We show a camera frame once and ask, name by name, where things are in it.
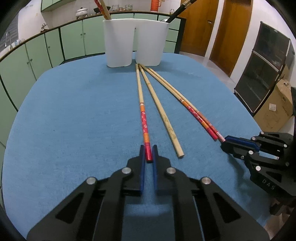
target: dark cabinet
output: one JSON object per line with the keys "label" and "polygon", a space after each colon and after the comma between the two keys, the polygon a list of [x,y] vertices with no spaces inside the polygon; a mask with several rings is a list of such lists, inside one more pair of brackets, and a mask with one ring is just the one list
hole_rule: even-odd
{"label": "dark cabinet", "polygon": [[284,66],[291,67],[294,54],[289,38],[261,22],[247,67],[234,88],[234,94],[251,115],[270,95]]}

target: cardboard box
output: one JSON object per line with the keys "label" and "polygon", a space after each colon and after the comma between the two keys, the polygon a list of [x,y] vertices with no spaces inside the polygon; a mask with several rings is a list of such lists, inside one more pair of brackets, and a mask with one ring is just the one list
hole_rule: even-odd
{"label": "cardboard box", "polygon": [[279,131],[293,114],[291,85],[281,79],[266,102],[254,116],[262,131]]}

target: white label on box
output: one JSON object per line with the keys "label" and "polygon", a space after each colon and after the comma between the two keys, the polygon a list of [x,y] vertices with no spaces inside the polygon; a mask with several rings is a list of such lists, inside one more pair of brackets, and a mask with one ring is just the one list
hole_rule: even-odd
{"label": "white label on box", "polygon": [[276,105],[275,104],[269,104],[269,109],[272,111],[276,111]]}

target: table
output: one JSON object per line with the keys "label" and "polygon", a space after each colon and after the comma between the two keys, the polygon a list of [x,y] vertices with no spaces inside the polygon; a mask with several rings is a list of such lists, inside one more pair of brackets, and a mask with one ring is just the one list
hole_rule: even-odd
{"label": "table", "polygon": [[[250,138],[260,129],[234,94],[187,56],[164,53],[161,76],[191,101],[223,136]],[[151,144],[187,176],[208,176],[261,225],[270,197],[250,180],[241,160],[224,153],[194,117],[148,75],[185,156],[178,160],[141,77]],[[102,179],[137,156],[143,143],[135,62],[109,68],[105,55],[65,63],[45,72],[13,123],[3,165],[6,212],[28,231],[87,177]],[[174,240],[170,197],[156,197],[146,165],[141,198],[126,200],[122,240]]]}

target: white pot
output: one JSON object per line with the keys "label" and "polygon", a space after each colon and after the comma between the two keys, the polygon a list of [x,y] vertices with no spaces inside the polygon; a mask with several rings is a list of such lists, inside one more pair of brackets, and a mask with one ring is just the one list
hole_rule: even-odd
{"label": "white pot", "polygon": [[76,11],[76,17],[79,18],[79,17],[86,17],[87,16],[87,8],[83,8],[81,7],[80,9],[78,9]]}

